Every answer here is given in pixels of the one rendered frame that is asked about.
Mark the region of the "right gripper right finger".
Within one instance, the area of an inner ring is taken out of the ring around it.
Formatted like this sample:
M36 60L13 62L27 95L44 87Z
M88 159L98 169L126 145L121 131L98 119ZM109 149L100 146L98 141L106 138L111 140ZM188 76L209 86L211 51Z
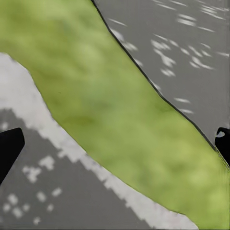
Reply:
M230 129L219 127L218 131L213 132L215 145L230 166Z

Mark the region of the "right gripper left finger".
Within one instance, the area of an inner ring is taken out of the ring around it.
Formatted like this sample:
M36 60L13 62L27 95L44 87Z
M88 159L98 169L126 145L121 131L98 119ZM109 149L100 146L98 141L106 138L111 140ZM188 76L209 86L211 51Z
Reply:
M24 146L23 131L20 127L0 133L0 185Z

